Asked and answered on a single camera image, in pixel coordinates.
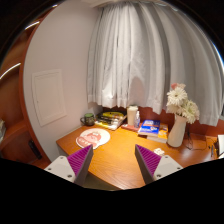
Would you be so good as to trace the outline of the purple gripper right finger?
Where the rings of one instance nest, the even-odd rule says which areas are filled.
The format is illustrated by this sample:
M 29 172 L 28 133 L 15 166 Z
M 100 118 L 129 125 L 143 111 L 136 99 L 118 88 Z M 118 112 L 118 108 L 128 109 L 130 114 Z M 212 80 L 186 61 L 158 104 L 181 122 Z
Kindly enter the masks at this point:
M 140 145 L 135 145 L 135 156 L 145 184 L 150 184 L 182 169 L 182 166 L 170 156 L 157 155 Z

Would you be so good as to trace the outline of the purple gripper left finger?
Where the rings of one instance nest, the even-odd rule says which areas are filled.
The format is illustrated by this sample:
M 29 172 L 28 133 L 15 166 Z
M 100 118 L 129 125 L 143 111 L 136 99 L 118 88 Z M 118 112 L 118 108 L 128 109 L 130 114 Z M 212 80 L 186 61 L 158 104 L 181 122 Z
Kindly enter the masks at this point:
M 45 168 L 45 171 L 82 186 L 85 182 L 92 157 L 93 146 L 89 145 L 68 157 L 59 156 Z

